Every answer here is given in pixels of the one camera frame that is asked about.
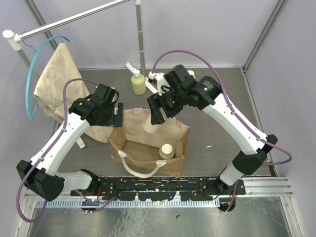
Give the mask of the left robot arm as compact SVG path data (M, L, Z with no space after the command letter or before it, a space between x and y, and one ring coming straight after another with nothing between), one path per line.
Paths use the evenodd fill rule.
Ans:
M25 187L46 201L61 193L82 190L88 196L98 193L98 176L82 169L59 173L58 168L77 140L93 126L121 127L123 103L117 102L119 92L99 84L94 92L79 98L70 106L61 127L30 161L21 160L17 171Z

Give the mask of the yellow pump lotion bottle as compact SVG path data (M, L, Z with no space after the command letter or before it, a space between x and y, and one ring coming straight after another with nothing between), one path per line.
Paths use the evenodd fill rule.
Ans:
M146 92L145 77L138 69L135 69L131 77L132 89L136 95L143 95Z

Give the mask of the green bottle beige cap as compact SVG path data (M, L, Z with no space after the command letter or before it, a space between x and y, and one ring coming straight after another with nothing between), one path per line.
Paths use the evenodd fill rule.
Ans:
M162 159L171 159L175 156L175 151L170 144L164 144L159 149L159 156Z

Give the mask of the burlap canvas tote bag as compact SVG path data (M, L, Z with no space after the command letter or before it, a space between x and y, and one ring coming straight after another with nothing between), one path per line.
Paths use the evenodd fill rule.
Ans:
M114 161L121 162L127 172L139 178L149 178L157 172L179 178L190 127L175 118L169 118L157 127L155 133L150 134L143 129L150 115L149 109L124 110L123 127L115 127L108 137ZM173 158L162 159L159 155L164 144L173 147Z

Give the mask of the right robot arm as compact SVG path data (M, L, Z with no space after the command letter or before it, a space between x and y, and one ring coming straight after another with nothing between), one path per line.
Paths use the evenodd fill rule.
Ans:
M155 133L188 105L215 119L239 145L240 152L216 178L215 187L221 194L230 193L242 176L253 174L277 143L275 135L266 135L238 115L223 88L210 76L196 80L192 71L177 65L165 74L149 72L148 81L156 83L157 92L147 99L151 111L143 125L147 133Z

